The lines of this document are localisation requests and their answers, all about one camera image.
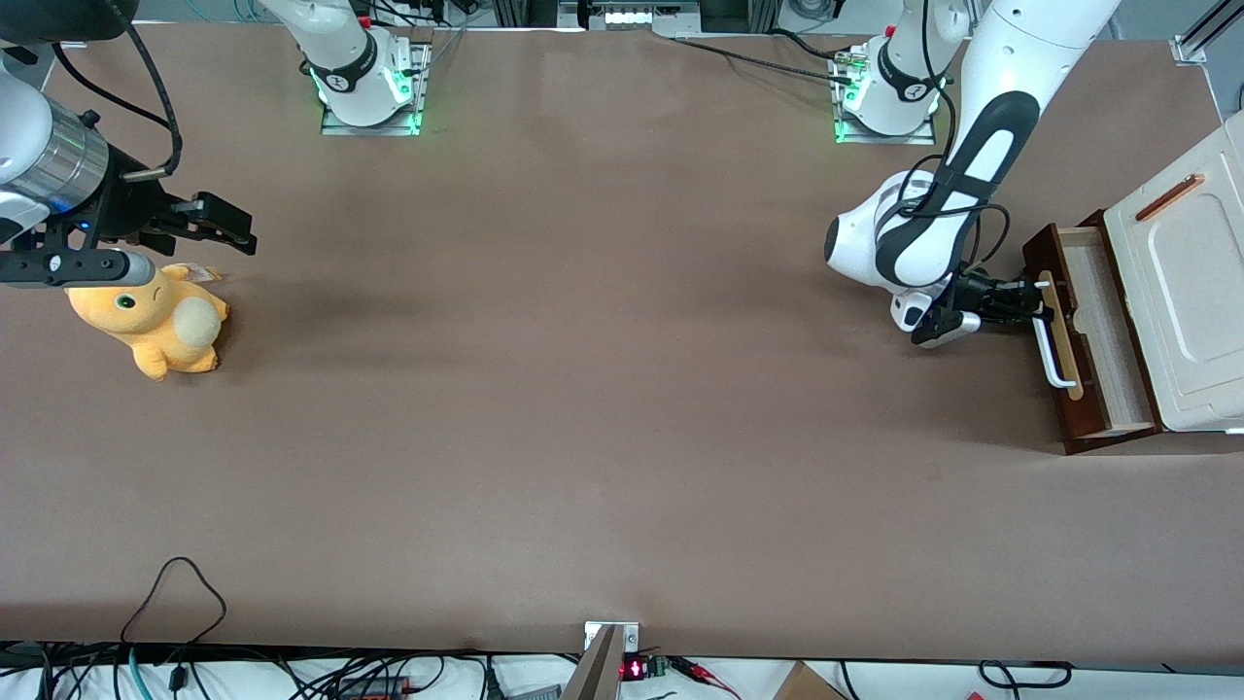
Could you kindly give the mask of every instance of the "stuffed animal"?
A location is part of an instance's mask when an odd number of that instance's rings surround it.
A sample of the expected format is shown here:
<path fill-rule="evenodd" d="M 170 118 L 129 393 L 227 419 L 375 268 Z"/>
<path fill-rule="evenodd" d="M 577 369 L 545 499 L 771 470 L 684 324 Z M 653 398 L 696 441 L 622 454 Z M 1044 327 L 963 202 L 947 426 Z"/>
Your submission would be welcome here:
<path fill-rule="evenodd" d="M 211 343 L 229 305 L 187 280 L 202 271 L 216 277 L 210 267 L 165 265 L 142 286 L 75 286 L 65 292 L 82 320 L 129 344 L 138 369 L 163 382 L 168 371 L 216 369 Z"/>

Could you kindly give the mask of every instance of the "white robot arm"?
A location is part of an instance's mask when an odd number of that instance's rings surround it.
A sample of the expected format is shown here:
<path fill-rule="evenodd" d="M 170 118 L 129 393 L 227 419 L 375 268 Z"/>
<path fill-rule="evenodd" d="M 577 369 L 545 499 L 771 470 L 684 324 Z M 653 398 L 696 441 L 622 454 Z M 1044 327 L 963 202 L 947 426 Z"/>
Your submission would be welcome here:
<path fill-rule="evenodd" d="M 294 35 L 320 98 L 350 126 L 374 126 L 414 98 L 411 40 L 363 29 L 350 0 L 259 0 Z"/>
<path fill-rule="evenodd" d="M 949 308 L 934 317 L 931 307 L 939 298 L 953 306 L 955 285 L 983 283 L 986 279 L 973 276 L 972 269 L 958 275 L 968 233 L 1015 163 L 1041 112 L 1118 1 L 994 0 L 964 56 L 958 137 L 937 170 L 896 173 L 868 200 L 830 225 L 826 262 L 851 279 L 889 291 L 894 322 L 906 332 L 917 331 L 913 342 L 932 347 L 980 326 L 982 313 Z M 909 11 L 908 2 L 889 41 L 911 36 L 904 24 L 924 31 L 937 24 L 935 17 L 955 15 L 948 7 L 958 2 L 922 0 L 919 12 Z M 944 34 L 931 36 L 931 62 L 934 53 L 944 58 L 948 45 Z M 909 57 L 911 47 L 904 46 L 903 52 Z M 919 75 L 926 80 L 939 77 L 931 77 L 927 66 Z M 894 111 L 909 111 L 894 94 L 891 91 Z M 904 179 L 909 179 L 906 189 Z M 986 293 L 986 302 L 1008 290 L 1006 282 L 993 282 L 996 293 Z M 984 320 L 989 320 L 988 313 Z"/>

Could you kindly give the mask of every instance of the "brown table surface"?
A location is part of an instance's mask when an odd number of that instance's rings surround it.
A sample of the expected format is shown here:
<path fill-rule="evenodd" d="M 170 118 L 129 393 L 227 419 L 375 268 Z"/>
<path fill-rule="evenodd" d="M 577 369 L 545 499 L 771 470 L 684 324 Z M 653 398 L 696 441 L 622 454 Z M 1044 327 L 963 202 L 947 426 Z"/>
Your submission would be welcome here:
<path fill-rule="evenodd" d="M 281 29 L 142 32 L 168 187 L 250 210 L 259 255 L 182 244 L 235 318 L 218 373 L 164 384 L 62 292 L 0 291 L 4 638 L 114 639 L 188 555 L 215 642 L 572 650 L 613 618 L 669 653 L 1242 659 L 1240 459 L 1061 458 L 1030 336 L 909 344 L 821 245 L 927 149 L 835 144 L 824 86 L 481 32 L 423 136 L 326 138 Z M 124 40 L 77 62 L 158 108 Z M 995 271 L 1215 123 L 1164 44 L 1093 46 L 999 193 Z M 211 612 L 179 571 L 136 637 Z"/>

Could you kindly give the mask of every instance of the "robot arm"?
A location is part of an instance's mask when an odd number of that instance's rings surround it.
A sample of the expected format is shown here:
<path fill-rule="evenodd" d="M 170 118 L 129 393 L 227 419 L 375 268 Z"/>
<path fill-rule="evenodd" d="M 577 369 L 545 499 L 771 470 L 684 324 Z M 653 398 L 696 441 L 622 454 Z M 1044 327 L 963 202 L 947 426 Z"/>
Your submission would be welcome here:
<path fill-rule="evenodd" d="M 0 41 L 113 39 L 137 0 L 11 0 L 0 4 Z M 320 97 L 342 122 L 373 126 L 412 102 L 409 40 L 364 30 L 348 0 L 261 0 L 307 58 Z M 137 251 L 97 249 L 126 240 L 170 255 L 174 236 L 218 240 L 254 254 L 250 215 L 205 191 L 164 191 L 146 165 L 109 144 L 93 112 L 75 114 L 0 66 L 0 282 L 21 286 L 144 283 Z M 72 247 L 70 234 L 85 244 Z"/>
<path fill-rule="evenodd" d="M 374 126 L 414 98 L 411 41 L 363 29 L 350 0 L 259 0 L 294 35 L 320 98 L 350 126 Z"/>
<path fill-rule="evenodd" d="M 894 37 L 903 32 L 903 22 L 914 22 L 917 31 L 932 22 L 938 10 L 931 5 L 955 1 L 923 0 L 922 12 L 904 12 Z M 897 173 L 830 225 L 829 265 L 889 291 L 891 311 L 902 329 L 912 332 L 928 321 L 929 307 L 955 281 L 964 240 L 982 208 L 1117 5 L 1118 0 L 995 0 L 964 56 L 963 112 L 948 157 L 934 173 L 916 170 L 906 190 L 901 184 L 908 173 Z M 960 320 L 979 327 L 979 317 Z M 962 333 L 963 323 L 940 329 L 913 339 L 932 346 L 944 332 Z"/>

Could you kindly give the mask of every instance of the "black strap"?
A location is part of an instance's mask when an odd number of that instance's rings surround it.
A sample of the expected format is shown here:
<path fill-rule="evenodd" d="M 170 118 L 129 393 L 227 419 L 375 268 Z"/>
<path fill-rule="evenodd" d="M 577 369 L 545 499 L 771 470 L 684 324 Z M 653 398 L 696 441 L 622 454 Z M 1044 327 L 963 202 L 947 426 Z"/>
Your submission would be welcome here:
<path fill-rule="evenodd" d="M 945 75 L 945 71 L 939 72 L 933 77 L 919 78 L 913 75 L 907 75 L 898 70 L 898 66 L 889 60 L 889 42 L 887 41 L 881 46 L 881 51 L 877 52 L 877 66 L 881 68 L 881 76 L 886 78 L 886 82 L 894 87 L 894 92 L 898 93 L 898 99 L 901 102 L 919 102 L 926 96 L 928 96 L 929 90 L 937 87 L 937 83 Z"/>
<path fill-rule="evenodd" d="M 316 77 L 320 82 L 325 85 L 328 90 L 333 92 L 353 92 L 355 85 L 358 80 L 371 72 L 372 66 L 376 65 L 376 58 L 379 51 L 376 47 L 376 37 L 371 32 L 363 32 L 367 37 L 367 46 L 363 47 L 363 52 L 358 55 L 350 65 L 341 66 L 340 68 L 325 68 L 312 63 L 307 60 L 307 65 L 315 71 Z"/>
<path fill-rule="evenodd" d="M 954 169 L 954 165 L 947 163 L 937 167 L 937 170 L 933 173 L 933 182 L 952 191 L 962 191 L 983 201 L 993 199 L 994 191 L 998 191 L 996 182 L 972 177 Z"/>

